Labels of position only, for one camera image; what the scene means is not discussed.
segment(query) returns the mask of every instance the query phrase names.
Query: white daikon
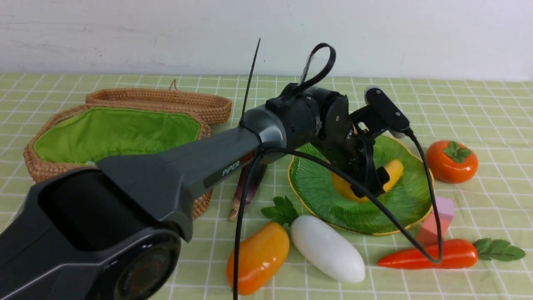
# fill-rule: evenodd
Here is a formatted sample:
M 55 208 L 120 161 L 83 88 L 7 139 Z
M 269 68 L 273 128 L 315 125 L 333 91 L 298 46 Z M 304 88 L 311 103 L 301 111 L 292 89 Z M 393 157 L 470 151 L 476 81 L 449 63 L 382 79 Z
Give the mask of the white daikon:
M 309 263 L 337 281 L 357 283 L 365 279 L 365 263 L 347 239 L 314 216 L 298 216 L 287 197 L 274 198 L 274 204 L 261 211 L 281 225 L 290 226 L 294 246 Z

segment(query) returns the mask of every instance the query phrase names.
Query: purple eggplant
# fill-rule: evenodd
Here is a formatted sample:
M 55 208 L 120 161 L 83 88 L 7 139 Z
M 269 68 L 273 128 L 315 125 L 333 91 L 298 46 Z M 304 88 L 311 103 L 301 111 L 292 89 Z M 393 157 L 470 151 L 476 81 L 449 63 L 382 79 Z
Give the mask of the purple eggplant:
M 252 164 L 249 164 L 243 167 L 240 171 L 239 183 L 237 184 L 237 190 L 235 191 L 235 195 L 233 196 L 233 201 L 231 202 L 231 211 L 228 217 L 228 220 L 230 222 L 237 221 L 237 215 L 239 214 L 240 198 L 243 195 L 244 185 L 246 184 L 246 174 L 248 174 L 251 167 L 252 167 Z M 263 177 L 265 173 L 267 172 L 266 170 L 267 170 L 267 165 L 260 164 L 255 168 L 255 171 L 251 174 L 252 181 L 250 183 L 250 187 L 248 188 L 248 195 L 246 195 L 246 204 L 244 206 L 244 211 L 246 211 L 250 202 L 254 198 L 255 193 L 257 193 L 257 189 L 261 185 L 261 181 L 263 181 Z

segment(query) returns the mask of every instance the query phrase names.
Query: wicker basket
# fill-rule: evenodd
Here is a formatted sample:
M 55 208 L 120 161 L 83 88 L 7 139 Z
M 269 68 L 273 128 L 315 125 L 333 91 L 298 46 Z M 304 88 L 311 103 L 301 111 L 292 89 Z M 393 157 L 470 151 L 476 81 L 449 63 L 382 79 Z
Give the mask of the wicker basket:
M 175 80 L 171 87 L 176 87 Z M 104 89 L 87 94 L 86 103 L 125 102 L 138 107 L 162 108 L 194 113 L 207 124 L 226 123 L 231 115 L 231 100 L 210 94 L 155 89 Z
M 200 132 L 198 134 L 197 140 L 201 140 L 207 137 L 210 137 L 212 135 L 211 128 L 207 123 L 198 115 L 187 112 L 187 111 L 180 111 L 176 107 L 172 108 L 151 108 L 147 109 L 145 106 L 138 105 L 136 103 L 113 103 L 113 104 L 83 104 L 76 107 L 73 107 L 69 110 L 64 110 L 62 112 L 59 112 L 52 116 L 45 124 L 44 126 L 38 131 L 38 133 L 35 135 L 35 137 L 28 143 L 28 145 L 24 149 L 24 159 L 26 166 L 28 168 L 28 171 L 33 178 L 33 180 L 36 183 L 39 183 L 41 181 L 47 180 L 49 178 L 55 177 L 57 175 L 60 175 L 62 173 L 65 173 L 67 171 L 70 171 L 72 169 L 80 168 L 80 167 L 93 167 L 96 168 L 94 165 L 87 165 L 87 164 L 74 164 L 74 163 L 51 163 L 42 160 L 39 155 L 36 153 L 34 149 L 35 142 L 50 128 L 56 126 L 58 123 L 71 118 L 77 114 L 80 114 L 86 110 L 89 110 L 94 107 L 110 107 L 110 108 L 129 108 L 129 109 L 136 109 L 136 110 L 150 110 L 155 112 L 164 112 L 164 113 L 183 113 L 189 115 L 191 118 L 193 118 L 198 124 L 200 124 Z M 209 190 L 199 198 L 195 199 L 194 207 L 193 207 L 193 217 L 196 219 L 201 214 L 203 214 L 208 206 L 209 202 L 211 200 L 213 190 Z

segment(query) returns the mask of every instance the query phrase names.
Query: white wall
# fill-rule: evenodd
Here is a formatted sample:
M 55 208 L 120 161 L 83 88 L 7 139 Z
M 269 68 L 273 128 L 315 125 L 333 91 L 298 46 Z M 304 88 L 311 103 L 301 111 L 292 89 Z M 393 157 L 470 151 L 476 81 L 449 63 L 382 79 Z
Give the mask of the white wall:
M 0 72 L 531 80 L 532 0 L 1 0 Z

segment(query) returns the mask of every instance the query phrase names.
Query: piper logo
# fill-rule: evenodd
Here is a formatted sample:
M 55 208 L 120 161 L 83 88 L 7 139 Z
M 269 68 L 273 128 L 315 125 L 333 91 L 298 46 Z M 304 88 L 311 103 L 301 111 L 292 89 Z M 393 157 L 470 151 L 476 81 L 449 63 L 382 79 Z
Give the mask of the piper logo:
M 226 176 L 227 174 L 229 174 L 231 171 L 235 170 L 236 168 L 239 167 L 239 163 L 240 161 L 237 161 L 235 162 L 234 164 L 232 164 L 231 166 L 227 167 L 224 169 L 224 171 L 222 172 L 222 176 Z

